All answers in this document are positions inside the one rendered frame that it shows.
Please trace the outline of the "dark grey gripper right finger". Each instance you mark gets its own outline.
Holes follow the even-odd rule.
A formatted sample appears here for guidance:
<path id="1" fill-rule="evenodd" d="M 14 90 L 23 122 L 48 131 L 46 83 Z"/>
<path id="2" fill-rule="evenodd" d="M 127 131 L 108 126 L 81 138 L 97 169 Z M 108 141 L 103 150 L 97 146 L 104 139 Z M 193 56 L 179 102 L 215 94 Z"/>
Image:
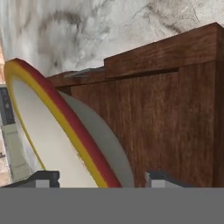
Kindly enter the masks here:
<path id="1" fill-rule="evenodd" d="M 149 171 L 145 173 L 145 186 L 150 188 L 175 188 L 175 187 L 186 187 L 191 186 L 176 180 L 169 176 L 165 172 L 161 171 Z"/>

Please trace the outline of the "white bowl red yellow rim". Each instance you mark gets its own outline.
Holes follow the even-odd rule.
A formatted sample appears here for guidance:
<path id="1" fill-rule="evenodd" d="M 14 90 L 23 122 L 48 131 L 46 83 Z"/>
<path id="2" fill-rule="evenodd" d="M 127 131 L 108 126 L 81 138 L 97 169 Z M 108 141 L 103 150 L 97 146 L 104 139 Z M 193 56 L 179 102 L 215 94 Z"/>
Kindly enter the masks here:
<path id="1" fill-rule="evenodd" d="M 114 131 L 86 103 L 57 90 L 22 59 L 4 64 L 6 87 L 34 170 L 57 172 L 62 188 L 120 188 L 134 174 Z"/>

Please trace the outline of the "white cupboard run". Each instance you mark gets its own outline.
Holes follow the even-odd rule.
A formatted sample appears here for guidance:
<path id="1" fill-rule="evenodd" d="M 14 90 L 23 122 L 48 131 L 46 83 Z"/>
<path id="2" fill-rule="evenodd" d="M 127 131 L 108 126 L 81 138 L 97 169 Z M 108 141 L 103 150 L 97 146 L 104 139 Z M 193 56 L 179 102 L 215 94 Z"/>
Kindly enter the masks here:
<path id="1" fill-rule="evenodd" d="M 18 135 L 13 107 L 7 87 L 3 84 L 0 84 L 0 116 L 2 121 L 0 127 L 11 179 L 13 182 L 27 179 L 31 175 L 30 167 L 22 153 L 22 144 Z"/>

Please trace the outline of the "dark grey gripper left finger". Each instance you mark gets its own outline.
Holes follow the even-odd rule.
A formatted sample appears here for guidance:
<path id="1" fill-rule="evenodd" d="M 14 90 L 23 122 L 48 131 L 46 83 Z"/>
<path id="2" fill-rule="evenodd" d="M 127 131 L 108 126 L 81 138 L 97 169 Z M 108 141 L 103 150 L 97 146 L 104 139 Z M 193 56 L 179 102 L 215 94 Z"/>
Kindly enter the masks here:
<path id="1" fill-rule="evenodd" d="M 7 185 L 8 188 L 59 188 L 59 171 L 36 171 L 29 178 Z"/>

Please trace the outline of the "brown wooden cabinet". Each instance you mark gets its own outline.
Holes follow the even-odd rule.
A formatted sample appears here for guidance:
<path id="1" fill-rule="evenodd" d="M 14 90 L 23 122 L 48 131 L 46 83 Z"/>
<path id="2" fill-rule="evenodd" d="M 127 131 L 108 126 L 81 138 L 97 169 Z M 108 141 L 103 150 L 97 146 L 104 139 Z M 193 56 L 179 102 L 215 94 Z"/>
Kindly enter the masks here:
<path id="1" fill-rule="evenodd" d="M 217 23 L 122 52 L 102 68 L 50 77 L 120 140 L 137 186 L 159 170 L 224 186 L 224 27 Z"/>

